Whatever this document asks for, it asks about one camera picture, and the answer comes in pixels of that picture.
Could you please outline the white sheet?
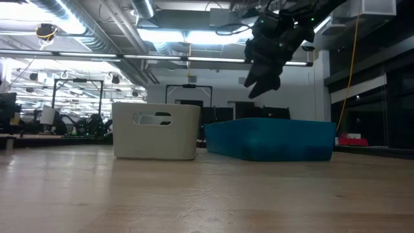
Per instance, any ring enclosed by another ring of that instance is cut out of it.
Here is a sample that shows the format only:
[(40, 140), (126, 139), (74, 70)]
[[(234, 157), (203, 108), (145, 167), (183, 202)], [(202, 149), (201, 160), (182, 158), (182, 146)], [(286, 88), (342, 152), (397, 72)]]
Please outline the white sheet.
[(56, 110), (51, 107), (44, 107), (41, 111), (40, 124), (51, 126), (54, 123)]

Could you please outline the grey ceiling box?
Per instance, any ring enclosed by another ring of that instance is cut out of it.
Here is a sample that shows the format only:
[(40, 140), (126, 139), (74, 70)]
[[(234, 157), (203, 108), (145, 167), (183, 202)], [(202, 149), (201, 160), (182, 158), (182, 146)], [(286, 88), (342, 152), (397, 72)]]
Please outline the grey ceiling box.
[(235, 12), (229, 9), (211, 8), (210, 9), (210, 27), (220, 27), (229, 23), (240, 22), (239, 17)]

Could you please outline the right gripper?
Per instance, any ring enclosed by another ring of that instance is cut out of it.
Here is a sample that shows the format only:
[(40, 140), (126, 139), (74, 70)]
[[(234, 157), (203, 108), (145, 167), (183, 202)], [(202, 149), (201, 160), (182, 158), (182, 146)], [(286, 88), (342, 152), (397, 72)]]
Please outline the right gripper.
[(292, 16), (262, 13), (252, 27), (253, 38), (246, 42), (245, 57), (253, 64), (244, 82), (254, 85), (248, 97), (256, 98), (281, 86), (279, 75), (303, 41), (314, 41), (311, 19), (296, 22)]

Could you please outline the red box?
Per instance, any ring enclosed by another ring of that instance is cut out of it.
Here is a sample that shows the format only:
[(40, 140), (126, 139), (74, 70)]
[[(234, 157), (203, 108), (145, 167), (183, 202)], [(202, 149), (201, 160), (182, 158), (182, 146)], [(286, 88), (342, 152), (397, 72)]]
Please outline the red box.
[(368, 141), (366, 139), (351, 139), (351, 138), (336, 138), (337, 146), (368, 146)]

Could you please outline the blue plastic bin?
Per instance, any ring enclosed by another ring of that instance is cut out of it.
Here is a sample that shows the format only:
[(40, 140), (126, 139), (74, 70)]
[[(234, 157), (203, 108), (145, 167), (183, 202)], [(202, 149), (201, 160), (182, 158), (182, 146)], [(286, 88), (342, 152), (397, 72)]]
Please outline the blue plastic bin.
[(278, 118), (242, 118), (204, 127), (206, 149), (256, 162), (329, 161), (336, 124)]

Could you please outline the dark cabinets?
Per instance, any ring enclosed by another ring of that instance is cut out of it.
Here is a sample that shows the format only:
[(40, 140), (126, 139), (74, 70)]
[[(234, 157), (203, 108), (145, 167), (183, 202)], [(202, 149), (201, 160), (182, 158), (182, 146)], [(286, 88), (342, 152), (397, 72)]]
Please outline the dark cabinets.
[(289, 108), (255, 106), (253, 102), (234, 102), (231, 107), (203, 107), (203, 124), (237, 120), (242, 118), (280, 118), (290, 119)]

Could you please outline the white ceiling unit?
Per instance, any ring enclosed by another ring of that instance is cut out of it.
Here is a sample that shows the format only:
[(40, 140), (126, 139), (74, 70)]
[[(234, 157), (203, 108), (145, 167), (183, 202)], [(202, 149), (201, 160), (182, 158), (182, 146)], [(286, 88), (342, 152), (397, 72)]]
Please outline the white ceiling unit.
[(395, 16), (396, 0), (362, 0), (362, 14), (374, 16)]

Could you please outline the silver spiral air duct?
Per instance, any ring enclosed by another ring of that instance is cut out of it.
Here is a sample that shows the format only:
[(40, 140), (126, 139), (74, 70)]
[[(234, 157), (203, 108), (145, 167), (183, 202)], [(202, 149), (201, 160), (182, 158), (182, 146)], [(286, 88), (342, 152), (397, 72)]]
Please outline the silver spiral air duct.
[(91, 52), (116, 54), (114, 44), (78, 0), (29, 0), (31, 5), (52, 16), (53, 23)]

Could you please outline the grey plastic bin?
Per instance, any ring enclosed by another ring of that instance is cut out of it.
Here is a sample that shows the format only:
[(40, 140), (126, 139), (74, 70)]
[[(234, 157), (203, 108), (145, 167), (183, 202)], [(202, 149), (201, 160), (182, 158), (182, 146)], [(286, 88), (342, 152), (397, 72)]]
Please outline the grey plastic bin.
[(117, 159), (192, 161), (196, 158), (201, 108), (196, 105), (112, 104)]

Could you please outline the long LED light bar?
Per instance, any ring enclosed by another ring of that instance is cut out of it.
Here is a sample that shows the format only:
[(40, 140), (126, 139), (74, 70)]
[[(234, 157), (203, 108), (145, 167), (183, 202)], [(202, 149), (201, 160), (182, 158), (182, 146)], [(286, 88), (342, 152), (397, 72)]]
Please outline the long LED light bar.
[(161, 56), (146, 54), (100, 54), (86, 52), (60, 52), (60, 51), (42, 51), (42, 50), (12, 50), (0, 49), (0, 54), (19, 55), (19, 56), (61, 56), (71, 58), (94, 58), (104, 60), (157, 60), (157, 61), (197, 61), (197, 62), (217, 62), (217, 63), (240, 63), (251, 64), (251, 61), (240, 58), (211, 58), (198, 56)]

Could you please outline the black monitor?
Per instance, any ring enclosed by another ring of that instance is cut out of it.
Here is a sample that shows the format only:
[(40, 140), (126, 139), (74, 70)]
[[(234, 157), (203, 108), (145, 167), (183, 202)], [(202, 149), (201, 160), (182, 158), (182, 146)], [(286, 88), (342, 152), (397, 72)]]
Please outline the black monitor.
[(10, 125), (10, 119), (14, 117), (17, 111), (16, 93), (0, 94), (0, 129), (7, 128)]

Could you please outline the small black gantry frame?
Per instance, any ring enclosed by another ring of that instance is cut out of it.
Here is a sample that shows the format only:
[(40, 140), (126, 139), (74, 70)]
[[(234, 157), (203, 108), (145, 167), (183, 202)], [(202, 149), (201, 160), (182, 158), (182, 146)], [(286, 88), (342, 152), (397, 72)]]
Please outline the small black gantry frame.
[(209, 88), (209, 90), (210, 90), (210, 95), (209, 95), (210, 96), (210, 107), (213, 107), (213, 86), (211, 86), (211, 85), (195, 85), (195, 84), (190, 84), (190, 83), (182, 84), (182, 85), (166, 84), (165, 91), (164, 91), (164, 94), (165, 94), (164, 95), (164, 103), (165, 104), (168, 103), (168, 95), (169, 95), (168, 89), (170, 87), (181, 87), (181, 88), (184, 88), (184, 89)]

